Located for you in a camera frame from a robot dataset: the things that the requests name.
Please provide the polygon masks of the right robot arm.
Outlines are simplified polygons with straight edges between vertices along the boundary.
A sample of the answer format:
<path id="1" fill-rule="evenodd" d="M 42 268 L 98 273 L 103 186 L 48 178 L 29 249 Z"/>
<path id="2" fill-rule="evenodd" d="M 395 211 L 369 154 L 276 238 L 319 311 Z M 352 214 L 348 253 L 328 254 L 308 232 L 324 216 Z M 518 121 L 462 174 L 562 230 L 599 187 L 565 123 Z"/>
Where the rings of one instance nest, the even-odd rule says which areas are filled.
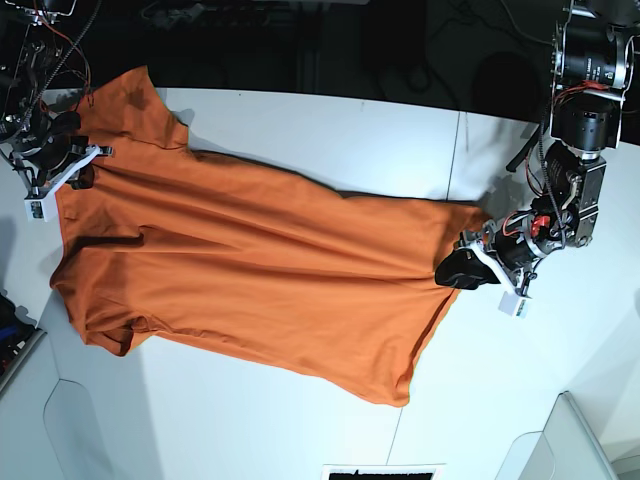
<path id="1" fill-rule="evenodd" d="M 20 177 L 27 202 L 53 199 L 67 184 L 92 186 L 90 164 L 113 154 L 109 146 L 91 144 L 80 134 L 80 104 L 93 101 L 90 64 L 81 41 L 93 25 L 102 3 L 93 10 L 75 37 L 55 23 L 74 13 L 75 1 L 3 1 L 1 3 L 1 157 Z M 57 112 L 44 94 L 64 73 L 73 54 L 83 63 L 71 73 L 81 81 L 72 107 Z"/>

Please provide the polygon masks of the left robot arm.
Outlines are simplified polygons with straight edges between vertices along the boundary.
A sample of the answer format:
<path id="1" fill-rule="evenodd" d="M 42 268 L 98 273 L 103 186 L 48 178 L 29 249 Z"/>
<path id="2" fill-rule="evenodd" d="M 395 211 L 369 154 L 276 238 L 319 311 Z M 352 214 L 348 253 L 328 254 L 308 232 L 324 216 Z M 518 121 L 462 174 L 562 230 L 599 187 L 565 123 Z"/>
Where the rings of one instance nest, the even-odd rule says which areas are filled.
<path id="1" fill-rule="evenodd" d="M 618 147 L 639 36 L 636 1 L 571 1 L 552 37 L 551 95 L 541 122 L 507 164 L 515 172 L 538 154 L 544 178 L 525 210 L 466 230 L 437 267 L 435 282 L 458 290 L 500 284 L 527 296 L 539 264 L 587 246 L 599 214 L 606 162 Z"/>

